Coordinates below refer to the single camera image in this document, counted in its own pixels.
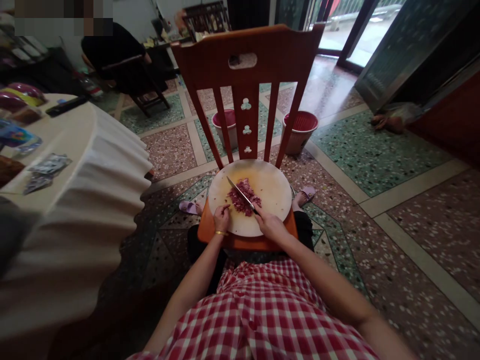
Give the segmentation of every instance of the white tablecloth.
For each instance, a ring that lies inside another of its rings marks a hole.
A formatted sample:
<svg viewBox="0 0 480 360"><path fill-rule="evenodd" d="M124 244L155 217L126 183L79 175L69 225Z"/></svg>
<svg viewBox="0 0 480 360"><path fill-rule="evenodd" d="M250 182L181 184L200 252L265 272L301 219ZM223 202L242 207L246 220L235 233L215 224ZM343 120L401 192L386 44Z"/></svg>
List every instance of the white tablecloth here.
<svg viewBox="0 0 480 360"><path fill-rule="evenodd" d="M48 94L42 109L73 97ZM45 358L62 325L92 313L102 282L120 263L122 239L136 228L134 216L144 207L140 195L150 186L144 176L152 168L140 138L90 102L28 129L44 143L24 164L50 153L66 154L73 163L51 187L22 195L30 176L24 169L0 190L37 219L0 279L5 359Z"/></svg>

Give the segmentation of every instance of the checkered shirt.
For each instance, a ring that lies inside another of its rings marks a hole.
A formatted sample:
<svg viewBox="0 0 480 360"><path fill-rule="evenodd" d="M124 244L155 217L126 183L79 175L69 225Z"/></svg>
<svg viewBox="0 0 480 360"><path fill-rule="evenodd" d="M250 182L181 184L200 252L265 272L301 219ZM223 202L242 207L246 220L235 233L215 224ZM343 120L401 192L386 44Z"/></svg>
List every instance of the checkered shirt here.
<svg viewBox="0 0 480 360"><path fill-rule="evenodd" d="M291 259L228 266L217 293L176 324L153 359L378 359L351 326L327 313Z"/></svg>

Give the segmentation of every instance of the cutting board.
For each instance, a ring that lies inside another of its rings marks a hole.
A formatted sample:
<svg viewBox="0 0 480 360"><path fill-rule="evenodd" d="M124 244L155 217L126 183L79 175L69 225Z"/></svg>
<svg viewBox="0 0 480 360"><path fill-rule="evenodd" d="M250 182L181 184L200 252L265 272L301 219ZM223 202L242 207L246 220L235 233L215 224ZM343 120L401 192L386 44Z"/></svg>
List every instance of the cutting board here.
<svg viewBox="0 0 480 360"><path fill-rule="evenodd" d="M262 235L254 215L245 216L245 213L235 210L232 200L227 195L232 188L227 176L235 184L241 179L248 178L251 188L261 199L261 207L282 221L285 220L292 206L292 192L283 172L263 160L237 160L216 174L208 192L208 205L212 214L218 206L231 204L229 232L243 237Z"/></svg>

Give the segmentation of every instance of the kitchen knife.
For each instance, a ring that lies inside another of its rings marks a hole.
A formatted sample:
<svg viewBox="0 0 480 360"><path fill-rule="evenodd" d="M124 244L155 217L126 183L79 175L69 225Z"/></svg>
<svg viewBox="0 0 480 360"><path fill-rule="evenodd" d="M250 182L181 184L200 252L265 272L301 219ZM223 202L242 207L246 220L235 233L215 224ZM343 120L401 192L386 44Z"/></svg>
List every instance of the kitchen knife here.
<svg viewBox="0 0 480 360"><path fill-rule="evenodd" d="M240 191L240 189L237 187L237 185L234 184L234 182L232 180L230 180L230 178L227 176L226 177L228 179L228 182L230 183L231 187L232 188L235 188L238 193L243 196L243 198L245 199L245 201L248 203L248 205L250 206L250 208L253 210L253 213L256 214L256 215L259 215L259 213L257 212L257 210L255 210L255 207L253 206L253 204L250 202L249 198L245 196L245 194L243 192Z"/></svg>

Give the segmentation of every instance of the plastic bucket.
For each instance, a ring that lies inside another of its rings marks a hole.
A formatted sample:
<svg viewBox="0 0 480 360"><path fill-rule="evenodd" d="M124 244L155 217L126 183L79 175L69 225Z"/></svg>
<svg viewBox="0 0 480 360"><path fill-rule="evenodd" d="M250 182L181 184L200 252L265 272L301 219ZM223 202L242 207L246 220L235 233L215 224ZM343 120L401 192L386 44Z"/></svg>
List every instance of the plastic bucket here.
<svg viewBox="0 0 480 360"><path fill-rule="evenodd" d="M283 118L283 128L281 136L283 138L287 122L289 121L289 113ZM293 130L290 139L286 145L285 154L298 155L302 152L305 144L310 139L312 133L319 127L319 120L315 115L307 111L298 111L296 114Z"/></svg>
<svg viewBox="0 0 480 360"><path fill-rule="evenodd" d="M239 143L237 140L237 124L235 122L235 111L233 109L225 110L225 120L226 128L228 129L228 137L230 138L230 147L232 149L238 148ZM222 133L222 126L220 125L220 117L218 112L212 116L211 123L215 127L221 144L223 145L223 147L225 147L224 134Z"/></svg>

